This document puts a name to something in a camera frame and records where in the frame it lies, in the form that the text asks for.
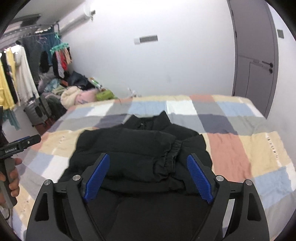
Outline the person's left hand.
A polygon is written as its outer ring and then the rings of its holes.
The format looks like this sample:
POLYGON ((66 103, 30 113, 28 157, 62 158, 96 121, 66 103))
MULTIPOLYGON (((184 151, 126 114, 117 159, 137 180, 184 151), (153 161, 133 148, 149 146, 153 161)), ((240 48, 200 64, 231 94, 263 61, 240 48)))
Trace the person's left hand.
MULTIPOLYGON (((22 163, 22 159, 14 158, 14 162, 15 162, 15 166, 20 165, 22 163)), ((10 175, 10 178, 12 178, 13 180, 9 185, 9 188, 11 190, 11 196, 17 197, 20 193, 20 187, 19 187, 20 178, 19 178, 18 170, 16 169, 16 167, 14 167, 13 171, 11 171, 9 175, 10 175)), ((5 180, 6 180, 6 177, 1 172, 1 181, 5 181, 5 180)), ((1 193, 1 206, 4 207, 5 204, 6 204, 5 198, 1 193)))

